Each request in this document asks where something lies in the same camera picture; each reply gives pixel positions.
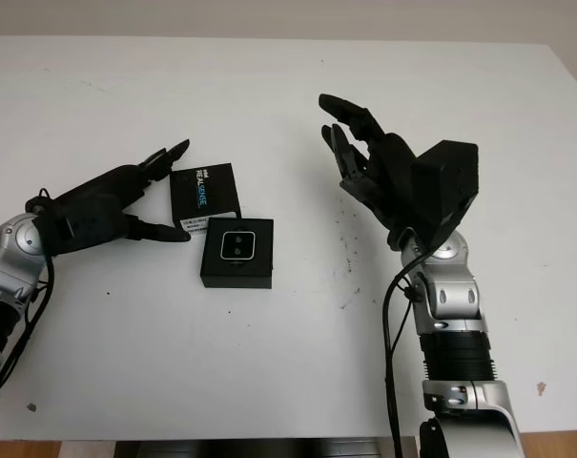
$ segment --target cable connector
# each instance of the cable connector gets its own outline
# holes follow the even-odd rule
[[[422,293],[420,293],[417,289],[413,286],[407,286],[403,289],[402,293],[404,296],[409,299],[410,302],[421,302],[423,301]]]

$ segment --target dirt spot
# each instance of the dirt spot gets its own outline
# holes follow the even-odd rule
[[[536,385],[536,388],[538,389],[538,395],[542,396],[543,393],[545,392],[545,388],[546,388],[546,383],[545,382],[539,382]]]

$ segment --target label sticker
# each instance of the label sticker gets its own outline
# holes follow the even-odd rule
[[[199,217],[191,219],[182,219],[180,224],[182,229],[191,234],[203,234],[208,228],[209,218],[237,218],[236,212],[219,213],[217,215],[210,215],[209,217]]]

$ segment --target white wall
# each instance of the white wall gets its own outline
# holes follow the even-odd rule
[[[0,0],[0,34],[544,43],[577,79],[577,0]]]

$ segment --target wooden floor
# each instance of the wooden floor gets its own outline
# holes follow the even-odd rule
[[[577,431],[533,432],[522,437],[527,458],[577,458]],[[60,448],[60,442],[0,442],[0,458],[57,458]]]

